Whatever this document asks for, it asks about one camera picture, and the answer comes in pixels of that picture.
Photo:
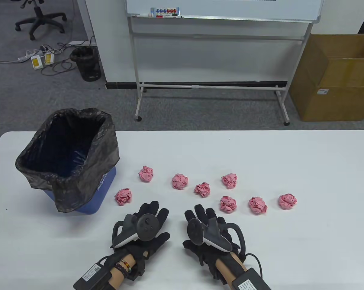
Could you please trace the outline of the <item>person's right hand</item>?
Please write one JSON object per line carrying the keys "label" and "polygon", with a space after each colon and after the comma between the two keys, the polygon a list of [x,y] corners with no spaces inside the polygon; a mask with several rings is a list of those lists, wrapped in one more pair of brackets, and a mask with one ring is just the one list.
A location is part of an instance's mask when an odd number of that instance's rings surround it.
{"label": "person's right hand", "polygon": [[212,208],[204,209],[201,204],[194,211],[185,211],[189,239],[183,247],[193,252],[200,264],[215,266],[218,259],[225,262],[234,253],[241,262],[245,260],[245,240],[241,229],[234,223],[226,223]]}

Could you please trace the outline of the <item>person's left hand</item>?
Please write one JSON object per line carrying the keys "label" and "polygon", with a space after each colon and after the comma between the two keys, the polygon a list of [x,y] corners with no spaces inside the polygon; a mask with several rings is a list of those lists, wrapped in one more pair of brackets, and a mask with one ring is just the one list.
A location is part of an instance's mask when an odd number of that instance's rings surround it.
{"label": "person's left hand", "polygon": [[142,204],[138,212],[116,222],[110,248],[126,249],[137,262],[149,259],[170,238],[168,232],[159,234],[168,214],[168,209],[159,209],[158,201]]}

